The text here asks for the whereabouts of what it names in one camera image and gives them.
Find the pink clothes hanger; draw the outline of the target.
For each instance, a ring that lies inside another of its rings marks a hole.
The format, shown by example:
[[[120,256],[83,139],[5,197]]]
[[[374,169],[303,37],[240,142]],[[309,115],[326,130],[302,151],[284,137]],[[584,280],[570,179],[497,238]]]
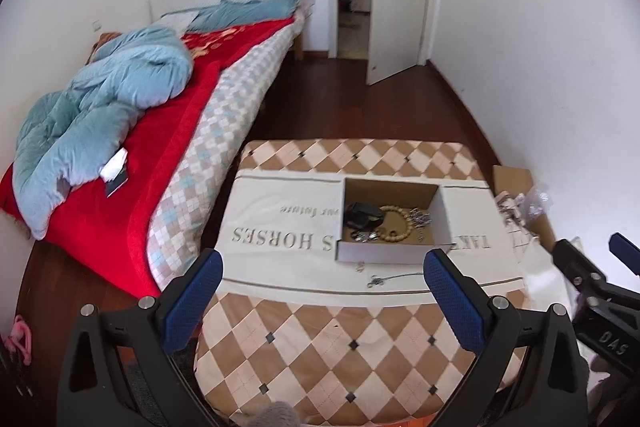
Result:
[[[3,346],[10,355],[20,355],[25,366],[32,364],[32,331],[21,315],[14,317],[11,332],[3,338]]]

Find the red blanket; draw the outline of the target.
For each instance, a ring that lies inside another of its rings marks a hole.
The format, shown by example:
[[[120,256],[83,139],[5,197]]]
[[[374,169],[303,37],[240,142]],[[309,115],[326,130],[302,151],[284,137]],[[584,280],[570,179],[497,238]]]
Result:
[[[53,211],[43,239],[121,291],[157,296],[163,289],[153,280],[146,257],[150,221],[220,74],[292,20],[263,20],[199,34],[176,31],[192,55],[192,75],[179,95],[147,109],[129,131],[120,147],[128,150],[127,182],[110,197],[100,176],[73,188]],[[14,197],[12,174],[13,162],[1,181],[1,209],[28,228]]]

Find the flat brown cardboard sheet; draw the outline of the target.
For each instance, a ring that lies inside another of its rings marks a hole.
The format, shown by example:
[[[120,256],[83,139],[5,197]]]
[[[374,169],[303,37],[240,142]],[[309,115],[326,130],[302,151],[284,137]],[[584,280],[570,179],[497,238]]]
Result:
[[[556,242],[548,210],[551,198],[544,184],[535,183],[528,169],[495,166],[494,187],[497,196],[506,196],[518,210],[518,222],[535,235],[546,251]]]

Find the clear plastic wrap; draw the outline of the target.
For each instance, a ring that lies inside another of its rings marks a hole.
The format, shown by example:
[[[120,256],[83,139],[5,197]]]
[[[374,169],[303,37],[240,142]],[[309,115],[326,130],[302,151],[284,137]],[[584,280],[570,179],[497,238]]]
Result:
[[[533,222],[545,215],[551,206],[551,197],[544,184],[535,184],[525,195],[523,200],[523,216],[528,222]]]

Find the light blue quilt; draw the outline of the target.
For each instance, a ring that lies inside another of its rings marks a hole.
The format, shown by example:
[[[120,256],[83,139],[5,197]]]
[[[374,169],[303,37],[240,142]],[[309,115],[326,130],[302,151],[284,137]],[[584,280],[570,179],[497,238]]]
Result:
[[[146,26],[100,46],[65,89],[32,106],[16,138],[12,186],[35,239],[73,188],[99,178],[146,110],[184,90],[192,70],[173,29]]]

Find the argyle bed sheet mattress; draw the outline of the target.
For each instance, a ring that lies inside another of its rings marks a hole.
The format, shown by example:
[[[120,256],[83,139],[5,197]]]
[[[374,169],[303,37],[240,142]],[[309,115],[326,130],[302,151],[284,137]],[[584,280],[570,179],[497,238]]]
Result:
[[[303,32],[305,15],[224,68],[194,135],[150,221],[146,257],[160,289],[186,273],[232,161],[250,131],[285,54]]]

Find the white cardboard box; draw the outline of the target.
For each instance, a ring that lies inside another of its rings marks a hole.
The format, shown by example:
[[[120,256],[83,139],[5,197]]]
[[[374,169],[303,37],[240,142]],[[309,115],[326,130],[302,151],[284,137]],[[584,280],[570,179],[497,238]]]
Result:
[[[355,231],[343,222],[335,260],[367,265],[420,265],[433,249],[454,247],[444,189],[437,184],[347,178],[345,209],[353,202],[370,202],[385,212],[382,225],[370,232]]]

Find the phone on bed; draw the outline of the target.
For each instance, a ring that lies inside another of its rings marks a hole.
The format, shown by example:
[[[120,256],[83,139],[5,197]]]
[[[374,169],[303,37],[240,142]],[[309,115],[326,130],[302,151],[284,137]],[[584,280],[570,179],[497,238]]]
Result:
[[[127,160],[128,150],[122,147],[101,169],[100,178],[104,182],[107,197],[112,196],[127,182]]]

